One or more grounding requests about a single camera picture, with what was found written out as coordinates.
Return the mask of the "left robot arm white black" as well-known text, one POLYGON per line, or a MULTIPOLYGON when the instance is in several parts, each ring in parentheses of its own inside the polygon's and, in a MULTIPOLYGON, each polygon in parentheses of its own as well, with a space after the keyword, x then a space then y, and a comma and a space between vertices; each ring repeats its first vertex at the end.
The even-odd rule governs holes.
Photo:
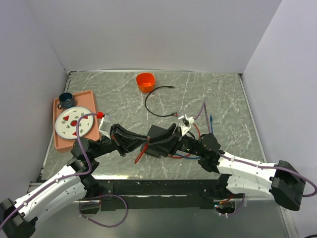
POLYGON ((78 138, 71 150, 72 159, 57 174, 30 193, 14 201, 5 199, 0 204, 0 229, 8 238, 29 238, 39 219, 73 201, 95 198, 99 190, 99 183, 92 175, 99 166, 95 159, 115 150, 125 156, 150 139, 119 124, 114 124, 110 131, 110 137, 98 141, 78 138))

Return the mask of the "black network switch box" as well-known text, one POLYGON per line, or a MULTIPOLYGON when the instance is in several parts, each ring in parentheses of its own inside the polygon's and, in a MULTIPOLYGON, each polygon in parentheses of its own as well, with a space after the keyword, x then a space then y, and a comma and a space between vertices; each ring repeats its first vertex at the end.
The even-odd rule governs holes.
MULTIPOLYGON (((154 144, 162 140, 168 139, 171 136, 171 133, 167 129, 164 129, 156 125, 151 125, 147 133, 147 136, 149 136, 150 138, 156 138, 156 137, 158 138, 157 140, 153 142, 154 144)), ((166 152, 165 149, 161 149, 159 145, 152 145, 152 144, 145 150, 145 154, 156 157, 156 158, 168 156, 168 152, 166 152)))

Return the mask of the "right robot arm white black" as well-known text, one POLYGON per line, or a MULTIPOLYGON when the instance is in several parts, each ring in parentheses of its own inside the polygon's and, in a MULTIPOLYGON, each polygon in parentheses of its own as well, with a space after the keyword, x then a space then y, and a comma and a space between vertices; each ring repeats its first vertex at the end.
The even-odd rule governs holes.
POLYGON ((287 161, 275 164, 240 158, 222 151, 213 134, 193 139, 182 135, 175 124, 168 129, 152 125, 147 136, 150 138, 147 153, 153 156, 167 157, 177 151, 198 156, 198 163, 205 171, 220 175, 213 191, 220 198, 244 194, 273 199, 292 211, 300 209, 306 183, 287 161))

